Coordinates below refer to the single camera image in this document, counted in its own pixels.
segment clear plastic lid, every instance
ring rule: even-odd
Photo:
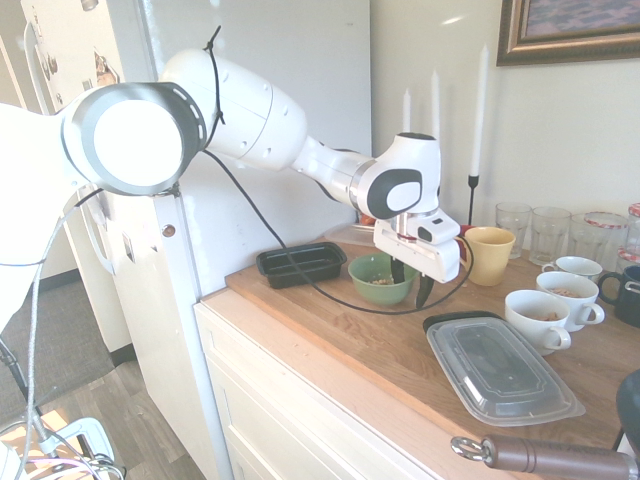
[[[481,422],[518,427],[585,413],[549,364],[503,320],[437,323],[427,338],[460,400]]]

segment dark blue mug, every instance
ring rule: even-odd
[[[607,278],[617,278],[620,281],[617,298],[609,298],[602,290]],[[615,305],[615,314],[620,320],[634,327],[640,327],[640,266],[624,269],[622,274],[606,273],[598,280],[599,297],[605,302]]]

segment green bowl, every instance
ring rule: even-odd
[[[381,279],[393,281],[391,277],[391,257],[386,253],[373,253],[358,257],[349,264],[348,270],[356,291],[367,301],[377,305],[395,305],[404,300],[409,295],[413,281],[418,276],[416,269],[405,265],[404,282],[392,285],[371,283]]]

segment coffee cup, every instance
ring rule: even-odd
[[[571,346],[568,317],[569,306],[550,293],[516,290],[505,298],[505,319],[540,355]]]
[[[492,287],[502,282],[509,262],[511,247],[516,240],[513,233],[496,227],[474,227],[464,235],[473,253],[473,268],[469,275],[476,285]],[[460,263],[469,269],[471,255],[466,244],[461,243]]]
[[[563,271],[588,278],[592,282],[598,279],[602,273],[602,267],[598,262],[583,257],[560,257],[556,261],[542,266],[543,272],[551,270]]]
[[[608,297],[603,291],[604,282],[609,278],[617,278],[620,281],[616,298]],[[622,274],[617,272],[604,274],[598,280],[598,288],[600,298],[615,305],[616,317],[629,325],[640,327],[640,266],[627,267]]]
[[[598,286],[588,278],[568,272],[546,272],[538,275],[536,286],[567,304],[569,317],[564,328],[568,332],[577,332],[585,325],[595,325],[604,320],[604,310],[596,303]],[[590,318],[591,312],[594,313],[593,318]]]

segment plastic food container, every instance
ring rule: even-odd
[[[427,338],[456,394],[481,422],[517,427],[585,413],[549,364],[503,320],[436,323]]]
[[[304,285],[307,281],[289,261],[287,252],[296,265],[314,282],[329,280],[340,275],[340,268],[347,261],[342,249],[331,242],[310,243],[286,250],[271,250],[256,257],[258,271],[267,277],[272,288]]]

